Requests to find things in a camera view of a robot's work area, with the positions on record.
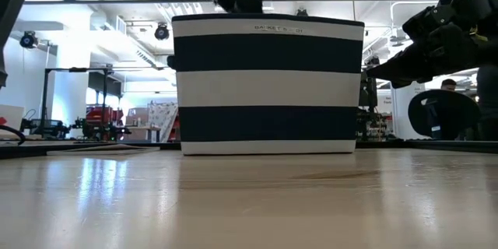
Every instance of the ceiling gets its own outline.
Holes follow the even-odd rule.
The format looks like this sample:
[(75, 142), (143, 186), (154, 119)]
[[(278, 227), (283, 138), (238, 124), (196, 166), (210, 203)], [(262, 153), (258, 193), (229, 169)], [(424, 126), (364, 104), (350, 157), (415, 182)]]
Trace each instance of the ceiling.
[[(431, 3), (433, 1), (428, 2), (427, 0), (265, 2), (265, 12), (295, 14), (298, 8), (304, 8), (310, 16), (364, 21), (366, 30), (368, 30), (368, 35), (364, 37), (364, 58), (370, 55), (378, 55), (381, 60), (385, 60), (393, 55), (393, 50), (389, 47), (389, 40), (387, 40), (391, 36), (391, 28), (400, 27), (407, 19), (426, 6), (431, 5)], [(55, 6), (58, 6), (57, 15), (53, 12)], [(106, 45), (104, 43), (106, 39), (104, 38), (100, 40), (102, 41), (100, 44), (101, 51), (95, 50), (92, 55), (94, 64), (112, 63), (120, 66), (129, 66), (136, 60), (134, 53), (129, 51), (132, 45), (139, 45), (154, 56), (173, 54), (172, 39), (158, 41), (153, 36), (158, 23), (168, 23), (172, 16), (221, 12), (210, 2), (99, 3), (86, 5), (86, 7), (93, 11), (100, 10), (108, 15), (119, 16), (126, 22), (128, 26), (127, 35), (130, 37), (129, 40), (132, 41), (132, 44)], [(67, 17), (71, 13), (79, 12), (78, 9), (84, 9), (85, 7), (81, 7), (81, 5), (50, 5), (49, 8), (44, 8), (42, 5), (33, 5), (30, 8), (41, 11), (37, 12), (37, 16), (43, 13), (41, 18), (50, 18)], [(110, 56), (106, 51), (116, 55)], [(461, 76), (467, 79), (473, 74), (475, 73), (470, 71)], [(140, 74), (134, 72), (127, 75), (127, 79), (149, 81), (164, 78), (157, 75), (157, 72)]]

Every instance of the person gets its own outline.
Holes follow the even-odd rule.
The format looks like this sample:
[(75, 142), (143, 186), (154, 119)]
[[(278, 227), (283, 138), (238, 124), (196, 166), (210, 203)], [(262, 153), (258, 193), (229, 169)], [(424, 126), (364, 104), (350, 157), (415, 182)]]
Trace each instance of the person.
[(479, 135), (484, 141), (498, 141), (498, 67), (485, 65), (477, 71), (477, 96), (481, 110)]
[(453, 79), (445, 79), (441, 83), (441, 89), (455, 91), (457, 89), (457, 82)]

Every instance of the fabric storage bin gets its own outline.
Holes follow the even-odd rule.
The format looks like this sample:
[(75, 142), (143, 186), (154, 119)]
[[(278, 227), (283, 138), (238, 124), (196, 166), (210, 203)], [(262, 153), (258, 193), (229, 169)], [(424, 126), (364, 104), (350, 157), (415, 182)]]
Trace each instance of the fabric storage bin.
[(174, 17), (183, 153), (353, 152), (363, 32), (312, 16)]

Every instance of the white stripe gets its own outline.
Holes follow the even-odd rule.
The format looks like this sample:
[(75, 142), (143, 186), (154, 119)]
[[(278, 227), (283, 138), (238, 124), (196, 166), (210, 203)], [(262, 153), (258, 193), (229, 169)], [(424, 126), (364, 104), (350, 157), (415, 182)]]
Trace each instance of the white stripe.
[(220, 34), (287, 34), (363, 40), (363, 26), (288, 19), (197, 19), (173, 21), (175, 37)]
[(180, 107), (357, 107), (360, 74), (283, 70), (177, 72)]
[(355, 140), (275, 140), (181, 143), (181, 151), (184, 155), (352, 153), (355, 148)]

